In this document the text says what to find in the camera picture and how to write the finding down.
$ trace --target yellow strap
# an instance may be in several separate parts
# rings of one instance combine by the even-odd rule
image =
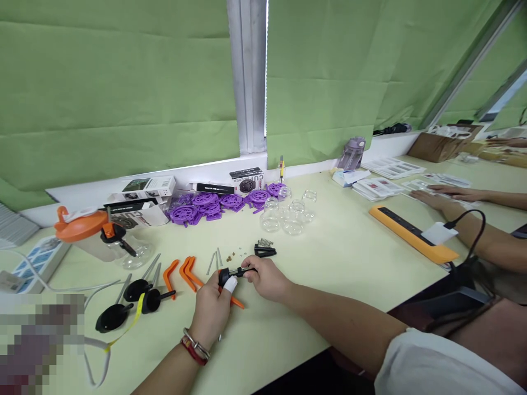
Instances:
[[[137,306],[137,310],[136,310],[136,316],[134,317],[133,319],[133,322],[132,322],[132,325],[130,325],[128,327],[128,329],[121,335],[119,336],[117,339],[115,339],[114,341],[108,343],[108,347],[104,349],[104,352],[105,353],[109,353],[110,352],[110,347],[113,346],[114,344],[117,343],[117,340],[119,340],[120,338],[122,338],[130,329],[133,328],[133,326],[136,324],[136,322],[139,320],[139,317],[141,316],[141,310],[143,308],[143,299],[144,299],[144,295],[145,294],[141,294],[141,296],[139,297],[139,301],[137,302],[138,306]]]

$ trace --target red bracelet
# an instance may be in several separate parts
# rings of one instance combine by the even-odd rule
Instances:
[[[192,344],[192,340],[188,337],[188,335],[184,335],[182,338],[181,338],[181,342],[180,342],[184,348],[187,349],[188,353],[190,354],[190,356],[192,358],[195,359],[195,361],[200,365],[200,366],[205,366],[207,364],[207,362],[209,361],[208,358],[203,358],[203,357],[200,357],[198,355],[198,353],[196,352],[195,348],[194,348],[194,345]]]

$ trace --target power strip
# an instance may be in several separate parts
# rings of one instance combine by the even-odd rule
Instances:
[[[384,206],[374,206],[369,213],[436,264],[441,265],[459,257],[458,254],[443,244],[438,246],[432,244],[421,236],[422,231],[420,229]]]
[[[39,240],[27,257],[40,277],[48,282],[70,246],[55,236],[46,237]],[[25,261],[19,263],[13,274],[25,279],[18,294],[40,294],[44,289]]]

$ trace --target bracelet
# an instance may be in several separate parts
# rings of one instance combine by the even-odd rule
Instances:
[[[192,358],[201,365],[205,366],[210,358],[210,353],[196,340],[188,334],[188,328],[183,328],[184,336],[181,338],[181,344],[185,347]]]

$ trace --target purple water bottle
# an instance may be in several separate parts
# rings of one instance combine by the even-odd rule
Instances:
[[[357,136],[351,138],[344,147],[337,167],[343,168],[344,171],[353,171],[361,167],[365,145],[366,140],[364,137]]]

